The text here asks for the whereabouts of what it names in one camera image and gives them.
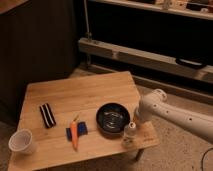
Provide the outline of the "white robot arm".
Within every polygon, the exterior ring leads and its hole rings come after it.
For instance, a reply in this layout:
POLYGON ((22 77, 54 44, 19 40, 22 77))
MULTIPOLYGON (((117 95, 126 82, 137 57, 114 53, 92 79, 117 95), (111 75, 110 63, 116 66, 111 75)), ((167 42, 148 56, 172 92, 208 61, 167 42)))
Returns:
POLYGON ((167 94, 162 89, 142 96, 134 119, 137 123, 145 123, 156 115, 213 144, 213 116, 169 105, 166 100, 167 94))

